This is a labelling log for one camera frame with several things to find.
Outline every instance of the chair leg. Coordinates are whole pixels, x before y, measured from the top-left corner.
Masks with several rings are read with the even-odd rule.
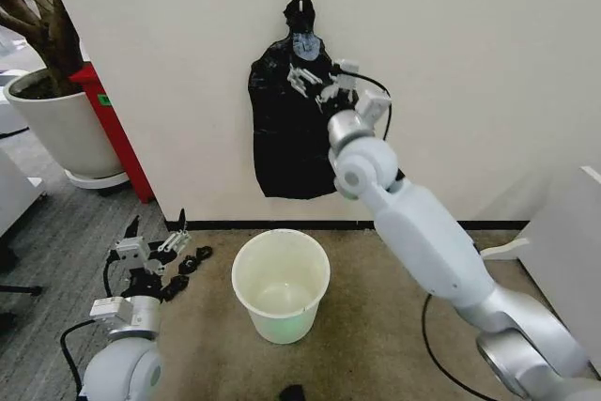
[[[0,293],[29,293],[31,296],[41,295],[42,287],[34,286],[15,286],[15,285],[0,285]]]

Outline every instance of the electrical cable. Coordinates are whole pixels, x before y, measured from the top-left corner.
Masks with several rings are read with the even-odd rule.
[[[383,84],[378,82],[376,79],[372,79],[371,77],[367,77],[366,75],[362,75],[357,72],[349,72],[347,70],[340,68],[340,66],[338,66],[338,65],[334,66],[333,73],[334,74],[345,74],[345,75],[349,75],[351,77],[355,77],[356,79],[365,80],[366,82],[369,82],[370,84],[377,86],[379,89],[384,91],[389,97],[391,95],[390,91],[386,88],[386,86],[384,86]],[[392,119],[393,119],[393,105],[390,104],[388,107],[388,118],[386,119],[386,129],[384,130],[384,135],[382,136],[382,139],[384,141],[386,141],[386,138],[388,137],[388,131],[390,130]]]
[[[104,284],[104,293],[106,294],[106,298],[113,297],[111,285],[109,284],[109,267],[117,260],[119,260],[119,254],[116,253],[116,250],[112,249],[109,252],[109,256],[106,257],[106,262],[104,263],[104,268],[102,269],[102,283]]]
[[[106,263],[104,263],[104,268],[102,269],[102,282],[104,283],[104,292],[106,293],[107,298],[112,298],[113,294],[111,293],[111,286],[109,285],[109,267],[111,266],[111,261],[106,259]]]
[[[457,379],[455,376],[453,376],[451,373],[449,373],[449,371],[444,366],[442,366],[442,364],[436,358],[436,356],[434,355],[434,352],[432,351],[432,347],[430,347],[430,341],[428,340],[428,334],[427,334],[427,330],[425,327],[426,314],[428,312],[428,305],[430,305],[431,300],[432,300],[432,295],[428,294],[428,296],[425,298],[424,307],[422,308],[422,337],[424,338],[425,350],[428,352],[428,355],[430,356],[430,359],[432,360],[434,365],[440,370],[440,372],[444,376],[446,376],[453,383],[455,383],[456,385],[461,387],[466,392],[472,394],[473,396],[476,396],[477,398],[483,399],[485,401],[499,401],[496,398],[491,398],[490,396],[486,396],[485,394],[482,394],[482,393],[472,389],[470,386],[461,382],[459,379]]]
[[[76,400],[85,399],[85,398],[82,398],[79,395],[79,393],[80,393],[80,391],[82,390],[82,387],[83,387],[83,385],[82,385],[82,378],[79,376],[79,371],[77,369],[77,365],[75,364],[75,361],[71,357],[69,349],[67,348],[67,335],[69,335],[73,331],[77,331],[78,329],[81,329],[82,327],[90,325],[90,324],[92,324],[94,322],[95,321],[93,319],[88,319],[87,321],[83,321],[81,323],[78,323],[75,326],[72,326],[72,327],[68,328],[60,336],[60,348],[63,351],[63,356],[65,356],[65,360],[67,361],[67,365],[69,366],[69,370],[71,370],[71,374],[73,375],[73,380],[75,381],[75,389],[77,390],[77,394],[76,394],[76,398],[75,398]]]

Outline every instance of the plant pot saucer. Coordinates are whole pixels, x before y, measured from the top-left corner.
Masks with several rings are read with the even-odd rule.
[[[76,176],[71,171],[65,169],[65,174],[69,178],[69,181],[76,187],[83,188],[84,190],[102,190],[103,188],[111,188],[130,180],[127,173],[115,174],[110,177],[103,178],[88,178],[84,176]]]

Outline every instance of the bucket rim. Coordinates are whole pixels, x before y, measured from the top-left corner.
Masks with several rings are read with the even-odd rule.
[[[294,312],[289,313],[289,314],[270,314],[268,312],[264,312],[262,310],[257,309],[256,307],[252,306],[249,302],[246,301],[246,299],[242,296],[242,294],[238,290],[237,284],[235,282],[235,276],[238,272],[240,256],[243,255],[245,252],[247,252],[248,248],[254,241],[258,241],[259,239],[261,239],[262,237],[264,237],[266,235],[271,235],[274,233],[282,233],[282,232],[291,233],[291,234],[297,235],[299,237],[303,237],[303,238],[308,239],[309,241],[313,242],[314,245],[316,245],[317,249],[319,250],[319,253],[323,257],[323,260],[325,261],[325,264],[326,264],[326,283],[324,284],[322,289],[319,290],[319,294],[316,297],[314,297],[314,299],[305,307],[295,310]],[[256,315],[262,316],[264,318],[269,318],[269,319],[292,318],[294,316],[299,316],[301,314],[304,314],[305,312],[316,307],[321,302],[321,299],[324,297],[324,295],[326,294],[326,291],[328,290],[328,285],[330,285],[330,277],[331,277],[330,260],[328,258],[328,255],[326,254],[326,251],[323,249],[323,246],[321,246],[319,241],[317,241],[310,235],[305,234],[304,232],[301,232],[300,230],[295,230],[295,229],[271,229],[271,230],[266,230],[265,232],[261,232],[260,234],[252,237],[246,243],[244,243],[244,245],[240,248],[240,250],[236,254],[236,258],[234,259],[234,264],[232,265],[232,286],[234,287],[234,292],[236,293],[236,297],[238,298],[238,301],[240,301],[241,304],[244,307],[246,307],[250,312],[253,312]]]

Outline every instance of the red cabinet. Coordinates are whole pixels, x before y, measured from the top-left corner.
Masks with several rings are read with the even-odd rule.
[[[84,89],[140,201],[147,203],[154,199],[148,179],[131,148],[130,140],[128,140],[119,119],[116,117],[115,110],[100,83],[94,67],[90,63],[86,63],[84,68],[71,75],[70,79]]]

